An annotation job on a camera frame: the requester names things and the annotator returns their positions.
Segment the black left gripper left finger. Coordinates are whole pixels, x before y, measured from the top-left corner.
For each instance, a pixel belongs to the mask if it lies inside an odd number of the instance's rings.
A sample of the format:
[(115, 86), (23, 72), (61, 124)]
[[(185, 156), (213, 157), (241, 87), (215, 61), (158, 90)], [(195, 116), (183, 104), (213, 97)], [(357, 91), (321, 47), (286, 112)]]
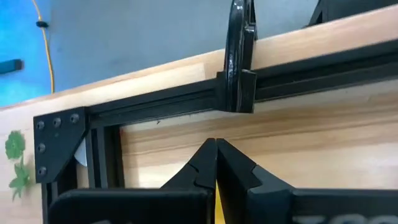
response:
[(75, 189), (50, 206), (50, 223), (214, 223), (217, 145), (207, 139), (158, 189)]

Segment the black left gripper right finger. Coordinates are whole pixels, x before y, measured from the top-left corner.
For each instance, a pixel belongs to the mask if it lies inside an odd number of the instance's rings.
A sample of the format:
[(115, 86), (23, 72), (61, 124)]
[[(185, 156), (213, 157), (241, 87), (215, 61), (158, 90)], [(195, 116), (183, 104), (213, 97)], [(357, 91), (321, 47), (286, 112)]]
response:
[(298, 189), (216, 142), (226, 223), (397, 223), (396, 190)]

